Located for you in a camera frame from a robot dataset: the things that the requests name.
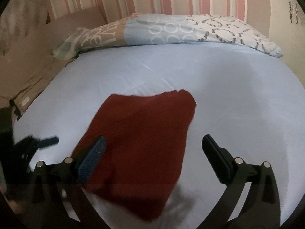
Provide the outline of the dark red knitted sweater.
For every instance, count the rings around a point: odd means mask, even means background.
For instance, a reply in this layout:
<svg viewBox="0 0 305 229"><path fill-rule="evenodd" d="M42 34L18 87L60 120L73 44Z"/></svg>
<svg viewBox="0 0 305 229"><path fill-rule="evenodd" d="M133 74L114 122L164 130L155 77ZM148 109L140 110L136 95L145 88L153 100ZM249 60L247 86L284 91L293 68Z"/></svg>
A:
<svg viewBox="0 0 305 229"><path fill-rule="evenodd" d="M181 174L196 105L186 90L110 95L72 153L105 138L105 151L84 189L141 220L160 217Z"/></svg>

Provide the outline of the beige padded headboard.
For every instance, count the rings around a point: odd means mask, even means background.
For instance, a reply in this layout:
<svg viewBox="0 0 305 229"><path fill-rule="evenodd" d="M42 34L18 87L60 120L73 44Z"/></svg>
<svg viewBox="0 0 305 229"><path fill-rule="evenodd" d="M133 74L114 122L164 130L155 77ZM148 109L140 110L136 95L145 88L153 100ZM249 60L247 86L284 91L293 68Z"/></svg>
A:
<svg viewBox="0 0 305 229"><path fill-rule="evenodd" d="M11 107L19 119L69 63L56 59L53 50L77 28L102 25L104 17L93 7L65 15L18 40L1 58L1 108Z"/></svg>

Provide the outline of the light blue bed sheet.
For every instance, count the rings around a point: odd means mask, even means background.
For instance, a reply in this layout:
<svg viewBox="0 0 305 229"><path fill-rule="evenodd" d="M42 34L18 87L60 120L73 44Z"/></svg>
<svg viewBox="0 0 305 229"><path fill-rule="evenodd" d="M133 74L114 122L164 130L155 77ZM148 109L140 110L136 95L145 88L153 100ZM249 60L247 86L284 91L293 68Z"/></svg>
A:
<svg viewBox="0 0 305 229"><path fill-rule="evenodd" d="M152 223L89 195L106 223L111 228L196 228L225 189L202 151L206 134L247 163L270 162L281 221L286 221L304 195L304 88L281 60L248 47L203 42L81 54L14 124L14 139L58 136L59 144L38 151L30 164L59 163L109 95L170 90L187 90L197 103L177 187Z"/></svg>

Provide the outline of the patterned blue beige pillow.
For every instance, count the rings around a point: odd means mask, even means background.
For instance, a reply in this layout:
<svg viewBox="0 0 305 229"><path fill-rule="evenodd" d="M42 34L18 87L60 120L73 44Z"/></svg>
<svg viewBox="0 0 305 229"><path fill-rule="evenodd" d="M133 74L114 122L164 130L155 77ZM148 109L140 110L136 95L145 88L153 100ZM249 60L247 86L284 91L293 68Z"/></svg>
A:
<svg viewBox="0 0 305 229"><path fill-rule="evenodd" d="M77 28L53 51L60 60L79 53L122 46L220 42L250 47L281 58L282 50L249 24L221 15L132 14L88 29Z"/></svg>

